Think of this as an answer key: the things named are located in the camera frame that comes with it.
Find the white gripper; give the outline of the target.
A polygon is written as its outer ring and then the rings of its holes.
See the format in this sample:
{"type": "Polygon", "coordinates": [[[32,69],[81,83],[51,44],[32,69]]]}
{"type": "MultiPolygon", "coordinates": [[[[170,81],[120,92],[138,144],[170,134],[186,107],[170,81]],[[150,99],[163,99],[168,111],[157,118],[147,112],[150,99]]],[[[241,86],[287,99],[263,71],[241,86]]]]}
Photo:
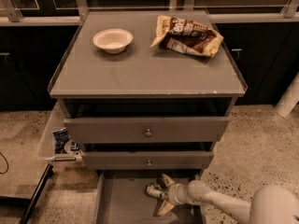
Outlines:
{"type": "Polygon", "coordinates": [[[162,197],[164,201],[157,212],[158,217],[164,216],[170,212],[175,205],[185,204],[188,202],[188,196],[183,184],[175,184],[175,181],[166,174],[162,174],[162,177],[167,188],[163,191],[162,197]]]}

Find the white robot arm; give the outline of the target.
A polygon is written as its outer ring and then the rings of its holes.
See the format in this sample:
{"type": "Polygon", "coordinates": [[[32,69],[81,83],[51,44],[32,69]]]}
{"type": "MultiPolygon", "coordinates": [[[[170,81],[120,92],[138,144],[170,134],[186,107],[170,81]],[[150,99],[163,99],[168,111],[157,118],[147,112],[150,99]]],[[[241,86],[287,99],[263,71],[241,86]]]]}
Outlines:
{"type": "Polygon", "coordinates": [[[176,205],[210,204],[238,224],[299,224],[299,199],[289,190],[276,185],[259,188],[251,202],[222,194],[201,180],[189,184],[175,182],[163,175],[165,188],[155,188],[153,196],[163,200],[158,216],[163,216],[176,205]]]}

